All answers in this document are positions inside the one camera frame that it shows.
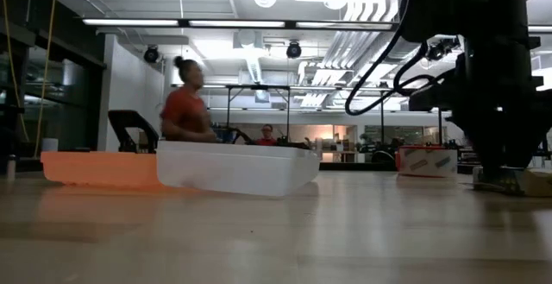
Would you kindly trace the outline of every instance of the orange plastic bin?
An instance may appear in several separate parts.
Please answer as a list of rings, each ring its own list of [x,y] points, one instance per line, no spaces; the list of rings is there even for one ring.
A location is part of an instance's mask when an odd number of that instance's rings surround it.
[[[43,152],[41,162],[47,180],[66,185],[163,187],[155,154]]]

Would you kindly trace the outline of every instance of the person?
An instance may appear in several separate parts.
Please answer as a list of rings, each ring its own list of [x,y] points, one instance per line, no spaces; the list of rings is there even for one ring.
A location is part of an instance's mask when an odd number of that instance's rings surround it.
[[[174,58],[174,66],[184,85],[169,94],[161,112],[161,132],[168,141],[216,142],[210,128],[210,117],[198,91],[204,85],[204,76],[195,60]]]
[[[260,130],[262,132],[262,138],[255,141],[259,146],[276,146],[276,140],[273,138],[273,126],[271,124],[265,124]]]

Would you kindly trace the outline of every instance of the light wood floor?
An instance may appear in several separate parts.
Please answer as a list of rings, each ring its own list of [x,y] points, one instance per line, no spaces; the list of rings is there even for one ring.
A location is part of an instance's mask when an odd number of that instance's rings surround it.
[[[552,200],[393,173],[284,199],[26,177],[0,196],[0,283],[550,284]]]

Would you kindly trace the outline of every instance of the hair bun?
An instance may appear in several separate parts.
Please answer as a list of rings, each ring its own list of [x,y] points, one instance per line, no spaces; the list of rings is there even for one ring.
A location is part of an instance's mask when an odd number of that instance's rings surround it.
[[[179,56],[174,58],[173,63],[176,67],[180,67],[180,64],[182,64],[183,61],[184,61],[184,58],[179,55]]]

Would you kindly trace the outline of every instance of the red shirt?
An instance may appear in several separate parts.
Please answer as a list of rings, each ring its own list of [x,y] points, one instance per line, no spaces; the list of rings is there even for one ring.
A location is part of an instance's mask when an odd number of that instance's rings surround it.
[[[195,133],[205,132],[210,125],[203,99],[182,87],[169,94],[161,118]]]
[[[277,142],[273,138],[270,138],[270,139],[261,138],[256,140],[255,143],[259,146],[276,146]]]

